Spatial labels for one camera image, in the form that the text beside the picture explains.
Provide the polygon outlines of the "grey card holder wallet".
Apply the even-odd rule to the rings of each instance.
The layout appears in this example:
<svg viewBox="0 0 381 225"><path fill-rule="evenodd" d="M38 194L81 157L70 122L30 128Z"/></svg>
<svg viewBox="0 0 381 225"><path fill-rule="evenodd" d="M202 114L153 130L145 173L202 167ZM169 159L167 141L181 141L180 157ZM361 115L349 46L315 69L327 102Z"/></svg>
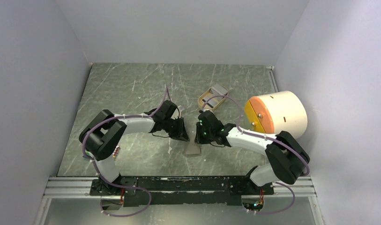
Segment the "grey card holder wallet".
<svg viewBox="0 0 381 225"><path fill-rule="evenodd" d="M196 132L192 131L189 134L189 142L184 149L184 155L187 157L201 154L201 146L195 143Z"/></svg>

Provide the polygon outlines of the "stack of credit cards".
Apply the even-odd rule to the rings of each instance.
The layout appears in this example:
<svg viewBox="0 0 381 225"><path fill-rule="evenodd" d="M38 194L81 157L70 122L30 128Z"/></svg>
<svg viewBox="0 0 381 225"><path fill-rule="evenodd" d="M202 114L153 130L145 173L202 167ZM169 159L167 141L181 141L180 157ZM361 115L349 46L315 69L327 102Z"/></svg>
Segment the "stack of credit cards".
<svg viewBox="0 0 381 225"><path fill-rule="evenodd" d="M218 84L218 83L211 86L209 92L213 96L220 96L220 95L226 96L226 95L228 95L228 89L226 87L224 87L223 85Z"/></svg>

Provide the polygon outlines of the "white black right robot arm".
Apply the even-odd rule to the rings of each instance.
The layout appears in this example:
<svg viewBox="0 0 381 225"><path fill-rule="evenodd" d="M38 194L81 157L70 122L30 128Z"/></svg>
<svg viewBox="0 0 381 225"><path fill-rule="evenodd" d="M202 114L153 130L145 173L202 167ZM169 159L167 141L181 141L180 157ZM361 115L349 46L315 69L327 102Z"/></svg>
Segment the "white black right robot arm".
<svg viewBox="0 0 381 225"><path fill-rule="evenodd" d="M201 110L196 123L196 144L216 143L255 151L267 158L267 163L252 168L246 175L245 190L256 194L262 186L280 181L292 185L308 172L309 156L287 131L263 134L223 124L210 110Z"/></svg>

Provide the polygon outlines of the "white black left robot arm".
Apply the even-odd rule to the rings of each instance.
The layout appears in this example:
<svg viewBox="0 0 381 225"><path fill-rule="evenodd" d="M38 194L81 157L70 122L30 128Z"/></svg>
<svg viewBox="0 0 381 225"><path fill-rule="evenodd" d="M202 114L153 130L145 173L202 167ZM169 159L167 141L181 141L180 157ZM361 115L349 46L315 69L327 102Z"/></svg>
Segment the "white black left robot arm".
<svg viewBox="0 0 381 225"><path fill-rule="evenodd" d="M180 109L170 100L157 108L136 115L118 115L102 110L81 132L79 141L85 157L92 161L102 188L110 195L117 194L123 184L113 158L123 135L165 131L177 141L189 141Z"/></svg>

